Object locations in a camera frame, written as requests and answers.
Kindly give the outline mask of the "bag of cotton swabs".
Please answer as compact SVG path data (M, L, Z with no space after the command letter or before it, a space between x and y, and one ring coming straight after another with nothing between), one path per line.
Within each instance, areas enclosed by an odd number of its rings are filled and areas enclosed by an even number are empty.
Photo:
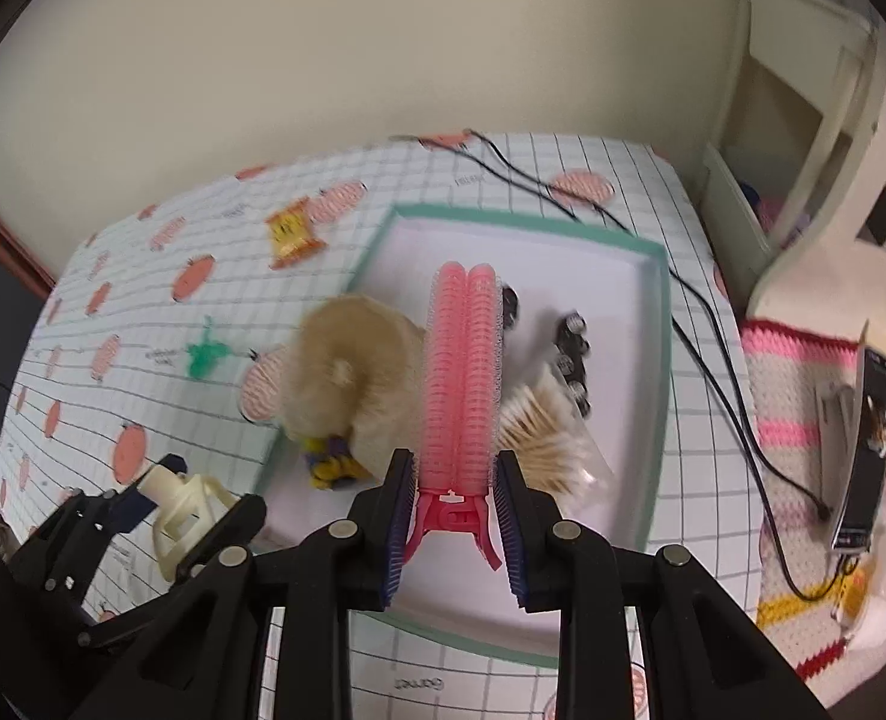
M504 395L498 447L513 450L525 484L552 494L567 514L597 504L614 488L614 473L552 362L541 362Z

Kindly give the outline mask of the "pink double hair roller clip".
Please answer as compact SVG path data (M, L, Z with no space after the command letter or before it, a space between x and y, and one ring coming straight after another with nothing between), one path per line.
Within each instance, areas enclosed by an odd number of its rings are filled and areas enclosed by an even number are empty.
M430 533L467 533L491 569L501 566L488 525L501 397L500 286L488 263L447 262L434 278L406 559Z

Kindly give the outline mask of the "black claw hair clip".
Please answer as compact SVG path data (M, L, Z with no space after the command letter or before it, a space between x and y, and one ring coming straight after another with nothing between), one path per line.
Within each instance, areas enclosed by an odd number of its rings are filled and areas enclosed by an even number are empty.
M519 319L519 298L509 284L502 284L501 289L501 331L511 332Z

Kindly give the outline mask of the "colourful small toy block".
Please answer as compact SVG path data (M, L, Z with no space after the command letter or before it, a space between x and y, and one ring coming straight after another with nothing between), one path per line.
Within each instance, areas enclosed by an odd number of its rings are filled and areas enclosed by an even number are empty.
M367 468L352 457L342 436L305 439L301 450L314 489L344 488L371 478Z

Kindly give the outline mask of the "yellow orange snack packet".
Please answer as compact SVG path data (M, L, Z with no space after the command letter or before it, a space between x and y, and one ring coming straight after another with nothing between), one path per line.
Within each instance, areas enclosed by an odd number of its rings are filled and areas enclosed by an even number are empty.
M327 244L314 232L310 199L301 197L265 218L271 241L272 270L306 260L326 249Z

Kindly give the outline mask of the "mint green shallow box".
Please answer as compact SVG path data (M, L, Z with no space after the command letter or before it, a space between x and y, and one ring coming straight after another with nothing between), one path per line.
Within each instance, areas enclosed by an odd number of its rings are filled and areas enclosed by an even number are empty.
M669 271L659 244L573 221L511 215L506 211L396 206L349 282L350 293L402 312L430 328L438 273L459 263L518 294L521 315L474 387L465 386L464 410L433 442L451 445L468 434L490 449L491 463L509 449L498 433L497 406L513 406L522 437L541 440L542 457L575 478L573 493L552 493L563 518L576 520L620 548L641 551L653 520L669 408ZM537 395L550 366L555 327L564 314L587 323L591 346L586 367L591 413L560 394L550 405L529 405L519 387ZM296 445L280 437L267 476L267 532L292 546L339 515L374 483L337 491L311 488ZM470 460L482 460L475 452ZM501 567L488 566L474 536L431 532L402 567L401 588L386 613L388 624L477 655L550 667L557 660L560 613L526 613L511 592L501 547L497 502L490 473L486 507L490 541Z

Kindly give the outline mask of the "grey phone stand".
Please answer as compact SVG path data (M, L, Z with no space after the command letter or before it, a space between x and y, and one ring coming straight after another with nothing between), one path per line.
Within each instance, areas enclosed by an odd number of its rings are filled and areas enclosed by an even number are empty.
M849 431L854 422L856 395L846 383L818 382L815 387L818 437L820 437L820 493L835 511L848 483L851 449Z

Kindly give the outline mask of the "cream claw hair clip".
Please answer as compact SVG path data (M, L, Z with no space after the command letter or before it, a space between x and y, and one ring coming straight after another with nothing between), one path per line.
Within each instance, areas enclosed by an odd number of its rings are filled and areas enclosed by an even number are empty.
M179 562L238 502L217 478L178 475L166 466L153 466L140 481L139 493L155 504L153 553L161 577L176 580Z

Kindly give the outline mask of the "black toy car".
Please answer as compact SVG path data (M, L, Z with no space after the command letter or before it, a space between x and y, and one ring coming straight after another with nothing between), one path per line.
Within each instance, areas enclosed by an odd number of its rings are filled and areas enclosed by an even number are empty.
M586 338L586 320L578 312L568 312L558 319L553 346L557 349L555 364L583 418L591 415L591 401L587 392L586 359L591 346Z

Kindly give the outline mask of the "grid pomegranate print tablecloth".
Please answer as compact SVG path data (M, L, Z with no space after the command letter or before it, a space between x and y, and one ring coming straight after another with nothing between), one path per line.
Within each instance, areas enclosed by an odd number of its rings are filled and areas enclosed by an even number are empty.
M524 138L541 176L600 169L617 200L575 211L495 174L481 199L415 182L477 149L392 145L360 211L317 224L298 167L223 182L122 226L150 268L61 291L4 426L5 483L33 484L0 561L0 695L25 718L755 717L785 663L678 530L655 553L662 463L721 440L679 364L728 357L708 241L648 149ZM356 488L261 553L267 504L242 477L269 433L203 413L183 377L146 405L107 390L130 351L236 341L241 277L283 319L271 411L292 439L342 436ZM539 663L543 689L501 671Z

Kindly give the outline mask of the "cream lace scrunchie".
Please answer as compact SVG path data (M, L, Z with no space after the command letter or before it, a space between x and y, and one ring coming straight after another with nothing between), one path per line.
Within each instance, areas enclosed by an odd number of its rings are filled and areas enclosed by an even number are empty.
M278 421L293 440L342 436L371 476L417 447L425 330L399 310L342 294L306 314L283 349Z

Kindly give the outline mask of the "white wooden shelf unit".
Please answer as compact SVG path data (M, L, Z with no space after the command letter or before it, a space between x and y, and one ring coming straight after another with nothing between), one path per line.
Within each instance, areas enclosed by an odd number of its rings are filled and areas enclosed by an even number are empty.
M886 327L886 19L737 0L699 216L735 307L830 337Z

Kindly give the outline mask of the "green plastic toy figure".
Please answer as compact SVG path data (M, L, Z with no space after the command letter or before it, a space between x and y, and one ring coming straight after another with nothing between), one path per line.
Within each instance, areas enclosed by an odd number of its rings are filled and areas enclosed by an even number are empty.
M197 341L186 346L187 377L191 380L208 379L215 371L215 367L232 354L231 346L215 337L214 319L210 316L205 317L202 335Z

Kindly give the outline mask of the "smartphone on stand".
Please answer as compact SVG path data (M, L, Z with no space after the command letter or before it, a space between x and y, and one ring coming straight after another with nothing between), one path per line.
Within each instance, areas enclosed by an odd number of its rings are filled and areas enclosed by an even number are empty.
M830 551L851 556L869 550L886 482L886 331L864 323L856 359L848 461L831 528Z

